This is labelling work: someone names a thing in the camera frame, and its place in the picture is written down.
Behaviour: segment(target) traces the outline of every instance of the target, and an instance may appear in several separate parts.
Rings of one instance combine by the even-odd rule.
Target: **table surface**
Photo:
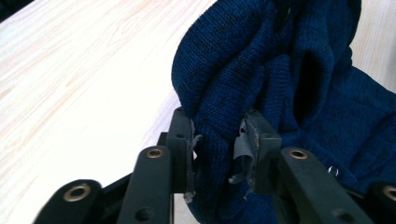
[[[215,0],[44,1],[0,23],[0,223],[56,189],[132,172],[179,101],[177,45]],[[396,91],[396,2],[363,2],[354,64]],[[176,223],[196,223],[177,196]]]

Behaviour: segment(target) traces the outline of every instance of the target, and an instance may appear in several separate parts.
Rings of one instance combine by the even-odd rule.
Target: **knit fabric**
[[[240,166],[233,142],[254,107],[283,147],[313,152],[360,192],[396,182],[396,95],[352,66],[360,0],[219,0],[190,28],[172,81],[196,133],[202,223],[276,223],[267,195],[227,179]]]

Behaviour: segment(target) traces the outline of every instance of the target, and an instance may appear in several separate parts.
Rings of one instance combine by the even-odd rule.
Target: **white wooden table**
[[[35,0],[0,23],[0,223],[129,174],[179,106],[177,45],[215,0]],[[354,64],[396,91],[396,2],[365,0]],[[196,222],[177,197],[176,223]]]

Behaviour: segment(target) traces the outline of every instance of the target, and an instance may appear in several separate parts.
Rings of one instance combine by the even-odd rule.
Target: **dark blue cloth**
[[[284,147],[312,151],[339,181],[365,192],[396,182],[396,96],[352,66],[360,0],[219,0],[190,28],[172,81],[196,132],[196,193],[203,223],[276,223],[269,196],[227,179],[233,141],[254,107]]]

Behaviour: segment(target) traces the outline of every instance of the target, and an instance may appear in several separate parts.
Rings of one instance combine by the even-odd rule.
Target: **hole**
[[[390,198],[391,200],[393,200],[394,202],[396,202],[396,188],[392,187],[392,186],[385,186],[382,191],[384,192],[384,194]]]
[[[160,158],[162,155],[163,151],[158,148],[152,149],[146,153],[146,156],[152,159]]]
[[[135,214],[134,218],[139,222],[149,221],[154,215],[153,211],[149,208],[141,208]]]
[[[334,209],[332,211],[332,215],[344,223],[353,223],[355,221],[355,218],[353,218],[352,215],[341,208]]]
[[[78,202],[87,197],[91,192],[91,187],[87,184],[74,186],[64,194],[64,200],[70,203]]]
[[[306,155],[306,153],[302,152],[301,150],[294,149],[289,154],[294,159],[304,160],[304,159],[308,158],[308,155]]]

